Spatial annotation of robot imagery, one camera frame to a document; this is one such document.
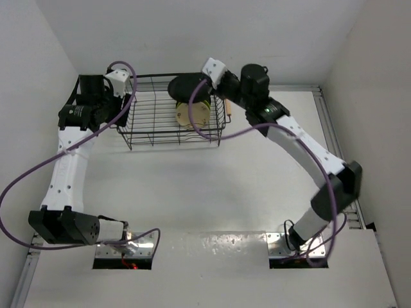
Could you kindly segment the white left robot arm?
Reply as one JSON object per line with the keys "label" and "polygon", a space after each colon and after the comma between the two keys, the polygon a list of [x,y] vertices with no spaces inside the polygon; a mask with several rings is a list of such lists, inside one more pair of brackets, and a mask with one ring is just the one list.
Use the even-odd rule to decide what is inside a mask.
{"label": "white left robot arm", "polygon": [[58,113],[58,158],[40,210],[29,214],[30,226],[49,244],[92,245],[100,234],[98,216],[86,214],[83,187],[94,145],[93,133],[118,114],[130,99],[126,92],[130,75],[109,70],[107,74],[81,74]]}

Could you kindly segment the black glossy plate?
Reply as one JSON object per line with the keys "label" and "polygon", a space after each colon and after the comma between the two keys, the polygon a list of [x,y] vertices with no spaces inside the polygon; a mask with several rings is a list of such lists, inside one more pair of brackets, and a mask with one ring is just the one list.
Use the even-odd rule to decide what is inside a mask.
{"label": "black glossy plate", "polygon": [[[180,74],[168,84],[168,94],[178,103],[189,103],[189,99],[202,80],[207,80],[207,76],[202,73]],[[210,87],[205,84],[197,92],[193,102],[210,100]]]}

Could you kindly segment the beige plate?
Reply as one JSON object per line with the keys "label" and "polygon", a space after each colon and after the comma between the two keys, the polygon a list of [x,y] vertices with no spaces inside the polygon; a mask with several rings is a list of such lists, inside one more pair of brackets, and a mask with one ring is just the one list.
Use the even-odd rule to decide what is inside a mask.
{"label": "beige plate", "polygon": [[[195,125],[199,128],[203,128],[209,124],[211,118],[211,110],[205,108],[193,108],[191,106],[191,117]],[[191,121],[189,118],[189,106],[176,109],[175,118],[177,123],[184,128],[191,128]]]}

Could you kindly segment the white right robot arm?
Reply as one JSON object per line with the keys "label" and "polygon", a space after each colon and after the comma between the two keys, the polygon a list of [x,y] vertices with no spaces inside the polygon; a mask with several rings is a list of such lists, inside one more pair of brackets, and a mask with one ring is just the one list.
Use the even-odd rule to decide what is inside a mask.
{"label": "white right robot arm", "polygon": [[243,108],[249,124],[282,147],[317,185],[309,209],[288,233],[286,243],[297,251],[359,197],[362,167],[334,156],[301,128],[290,111],[271,97],[267,71],[258,64],[244,66],[240,77],[224,64],[203,70],[215,94]]}

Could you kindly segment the lime green plate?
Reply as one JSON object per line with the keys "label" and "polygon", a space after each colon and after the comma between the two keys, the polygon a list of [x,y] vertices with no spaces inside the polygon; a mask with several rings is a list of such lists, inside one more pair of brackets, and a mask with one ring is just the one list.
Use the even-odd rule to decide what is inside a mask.
{"label": "lime green plate", "polygon": [[[179,108],[188,107],[188,106],[189,106],[189,103],[188,103],[188,102],[178,101],[178,102],[176,102],[175,108],[178,110]],[[200,107],[202,107],[202,108],[205,108],[206,110],[210,110],[210,109],[211,109],[211,105],[210,105],[210,103],[209,103],[207,100],[193,102],[193,103],[192,103],[192,107],[193,107],[193,108],[200,108]]]}

